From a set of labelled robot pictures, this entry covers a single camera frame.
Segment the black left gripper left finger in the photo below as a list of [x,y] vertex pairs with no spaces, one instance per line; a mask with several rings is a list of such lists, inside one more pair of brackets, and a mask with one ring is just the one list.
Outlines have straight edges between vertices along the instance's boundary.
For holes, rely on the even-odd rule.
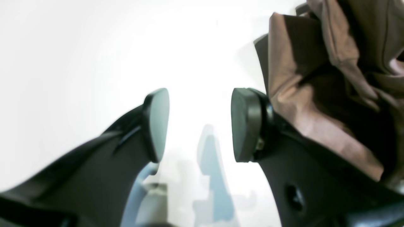
[[1,192],[1,222],[16,227],[119,227],[133,184],[165,150],[166,88],[149,93],[98,137]]

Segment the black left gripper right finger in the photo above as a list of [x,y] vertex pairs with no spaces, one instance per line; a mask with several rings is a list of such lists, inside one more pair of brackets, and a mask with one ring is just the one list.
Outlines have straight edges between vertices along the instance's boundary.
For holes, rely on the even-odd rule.
[[305,138],[264,93],[233,90],[231,127],[235,160],[260,165],[283,227],[403,226],[403,195]]

